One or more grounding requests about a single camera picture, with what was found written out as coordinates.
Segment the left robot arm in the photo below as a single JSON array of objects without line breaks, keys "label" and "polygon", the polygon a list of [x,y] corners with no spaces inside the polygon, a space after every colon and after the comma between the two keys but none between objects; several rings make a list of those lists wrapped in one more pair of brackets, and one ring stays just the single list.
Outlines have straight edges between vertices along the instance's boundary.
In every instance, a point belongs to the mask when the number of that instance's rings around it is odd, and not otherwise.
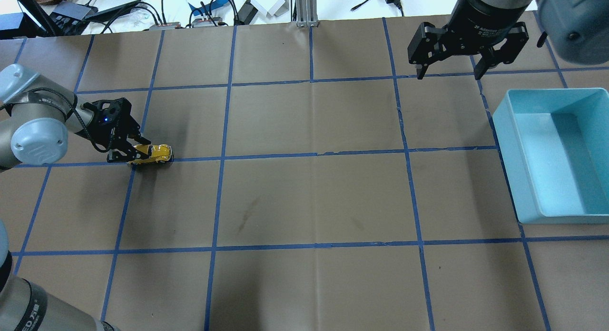
[{"label": "left robot arm", "polygon": [[[109,163],[151,158],[151,142],[131,116],[128,99],[82,100],[73,91],[21,64],[1,71],[1,170],[19,164],[50,165],[67,153],[69,133],[107,154]],[[3,331],[116,331],[100,320],[14,275],[6,227],[1,227],[1,329]]]}]

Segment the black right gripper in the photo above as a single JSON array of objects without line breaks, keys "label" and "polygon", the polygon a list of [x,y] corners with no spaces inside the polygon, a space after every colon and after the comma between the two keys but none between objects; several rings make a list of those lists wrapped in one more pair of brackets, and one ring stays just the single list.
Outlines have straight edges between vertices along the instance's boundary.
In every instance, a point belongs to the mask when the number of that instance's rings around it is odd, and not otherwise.
[{"label": "black right gripper", "polygon": [[408,45],[408,62],[422,80],[430,65],[457,54],[478,54],[473,73],[480,80],[498,64],[511,64],[529,40],[524,21],[516,23],[516,9],[485,2],[458,1],[443,28],[429,22],[418,26]]}]

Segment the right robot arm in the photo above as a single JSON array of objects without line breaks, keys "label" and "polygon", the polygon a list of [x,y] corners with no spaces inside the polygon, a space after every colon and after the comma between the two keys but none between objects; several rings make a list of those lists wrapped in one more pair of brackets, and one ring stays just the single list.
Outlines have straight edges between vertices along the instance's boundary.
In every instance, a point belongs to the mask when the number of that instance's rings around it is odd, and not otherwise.
[{"label": "right robot arm", "polygon": [[422,22],[415,31],[407,54],[417,78],[452,56],[478,55],[477,80],[499,64],[511,64],[530,39],[521,16],[532,2],[541,32],[537,47],[550,40],[566,62],[607,63],[609,0],[457,0],[446,25]]}]

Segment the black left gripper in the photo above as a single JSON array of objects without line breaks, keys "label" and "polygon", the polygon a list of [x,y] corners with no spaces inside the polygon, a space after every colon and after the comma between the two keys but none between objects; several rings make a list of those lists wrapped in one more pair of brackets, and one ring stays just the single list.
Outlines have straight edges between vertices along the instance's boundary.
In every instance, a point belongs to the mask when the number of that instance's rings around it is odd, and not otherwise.
[{"label": "black left gripper", "polygon": [[90,136],[97,151],[109,151],[107,162],[128,163],[148,160],[150,155],[135,148],[149,146],[150,140],[140,133],[140,124],[131,116],[131,103],[122,97],[97,100],[90,104],[93,119]]}]

